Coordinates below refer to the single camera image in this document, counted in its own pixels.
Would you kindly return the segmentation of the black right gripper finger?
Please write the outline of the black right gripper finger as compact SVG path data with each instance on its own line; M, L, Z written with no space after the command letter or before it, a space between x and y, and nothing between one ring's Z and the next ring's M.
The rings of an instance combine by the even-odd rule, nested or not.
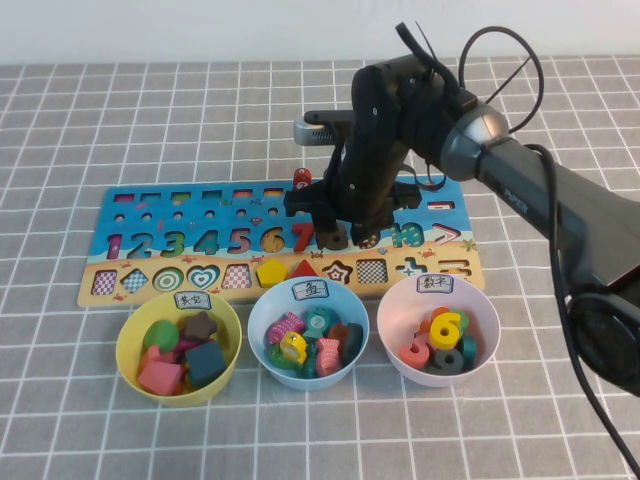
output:
M383 227L379 223L353 223L351 225L351 239L360 249L376 246L381 238Z
M312 214L316 244L328 245L336 232L336 219L331 212L316 210Z

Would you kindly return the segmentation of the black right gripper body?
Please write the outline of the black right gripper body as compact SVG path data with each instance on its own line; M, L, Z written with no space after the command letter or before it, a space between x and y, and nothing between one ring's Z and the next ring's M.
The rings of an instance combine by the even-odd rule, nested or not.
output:
M408 154L401 142L368 135L353 127L296 127L294 141L303 146L335 142L323 178L285 194L286 215L316 210L331 212L336 219L353 223L379 223L383 229L393 222L393 212L420 203L416 186L401 186L396 177Z

